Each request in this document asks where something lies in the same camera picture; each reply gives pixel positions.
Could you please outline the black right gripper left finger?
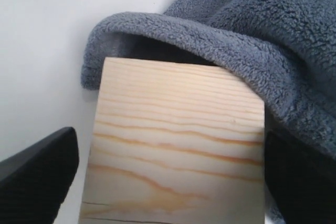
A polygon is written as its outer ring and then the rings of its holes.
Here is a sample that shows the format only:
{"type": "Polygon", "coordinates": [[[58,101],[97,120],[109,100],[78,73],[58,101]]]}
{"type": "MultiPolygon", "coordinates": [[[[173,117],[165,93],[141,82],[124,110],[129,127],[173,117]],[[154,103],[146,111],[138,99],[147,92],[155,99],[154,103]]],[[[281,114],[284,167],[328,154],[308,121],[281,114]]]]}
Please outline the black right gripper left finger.
{"type": "Polygon", "coordinates": [[[73,127],[59,129],[1,161],[1,223],[53,223],[78,165],[73,127]]]}

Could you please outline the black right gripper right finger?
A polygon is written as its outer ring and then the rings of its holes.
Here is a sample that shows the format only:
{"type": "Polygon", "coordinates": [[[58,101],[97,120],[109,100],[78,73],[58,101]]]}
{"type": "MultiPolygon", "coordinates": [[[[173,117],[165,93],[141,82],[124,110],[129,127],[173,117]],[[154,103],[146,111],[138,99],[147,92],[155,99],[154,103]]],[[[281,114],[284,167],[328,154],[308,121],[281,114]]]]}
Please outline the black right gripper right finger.
{"type": "Polygon", "coordinates": [[[265,182],[276,223],[335,223],[335,160],[295,137],[269,132],[265,182]]]}

